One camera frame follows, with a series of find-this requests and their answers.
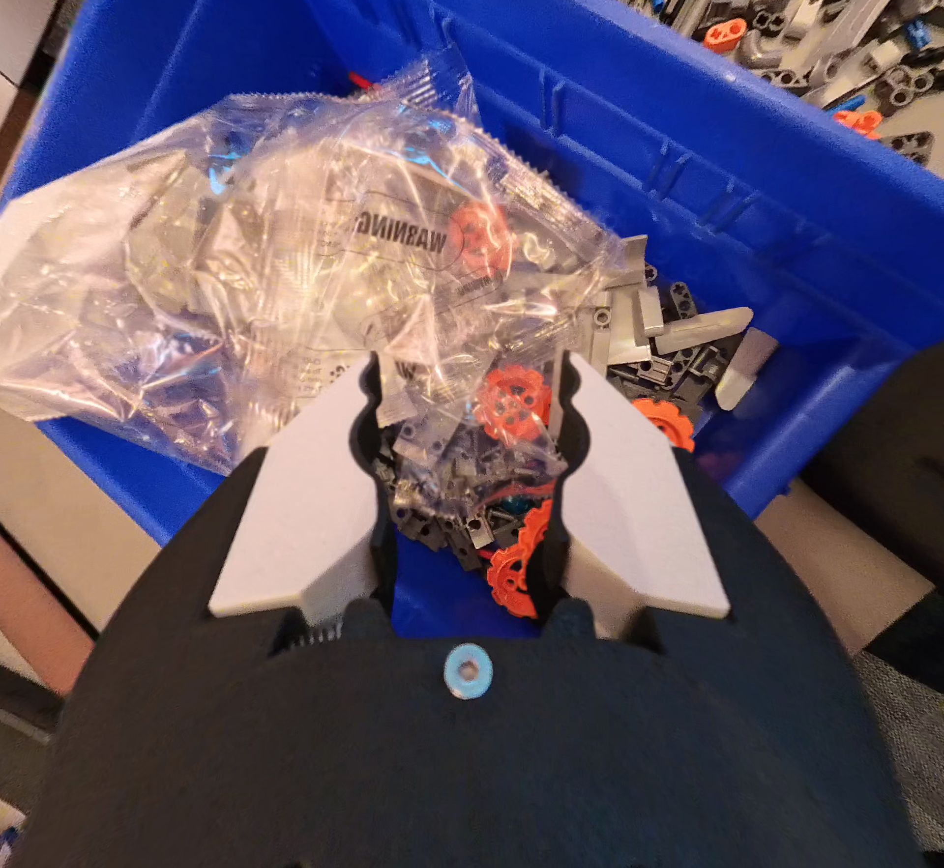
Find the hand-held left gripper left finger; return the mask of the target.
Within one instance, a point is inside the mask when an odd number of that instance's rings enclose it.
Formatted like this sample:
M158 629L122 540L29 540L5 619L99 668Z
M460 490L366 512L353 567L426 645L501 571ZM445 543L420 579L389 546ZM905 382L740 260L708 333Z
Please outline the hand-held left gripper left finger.
M392 520L375 461L380 362L364 355L273 437L209 599L214 617L392 608Z

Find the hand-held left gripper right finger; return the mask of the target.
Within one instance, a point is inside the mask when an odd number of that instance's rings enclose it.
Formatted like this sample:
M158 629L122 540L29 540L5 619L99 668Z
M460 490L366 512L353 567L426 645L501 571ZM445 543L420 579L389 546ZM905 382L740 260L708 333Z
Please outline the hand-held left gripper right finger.
M553 591L595 618L660 608L725 618L730 602L675 448L581 355L560 367Z

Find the clear plastic bags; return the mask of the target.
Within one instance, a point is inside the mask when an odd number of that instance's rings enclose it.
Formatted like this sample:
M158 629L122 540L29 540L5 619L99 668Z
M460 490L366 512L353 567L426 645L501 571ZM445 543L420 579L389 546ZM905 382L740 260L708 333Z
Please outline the clear plastic bags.
M454 47L230 95L9 202L2 409L229 474L366 355L391 500L547 496L555 359L628 241L480 126Z

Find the blue storage bin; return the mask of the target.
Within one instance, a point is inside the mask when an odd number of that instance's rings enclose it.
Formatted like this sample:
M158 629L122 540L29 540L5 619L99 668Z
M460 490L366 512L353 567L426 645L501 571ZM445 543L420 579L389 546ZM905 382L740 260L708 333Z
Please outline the blue storage bin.
M486 130L780 347L696 458L750 517L942 341L942 181L614 0L86 0L5 201L238 92L454 43Z

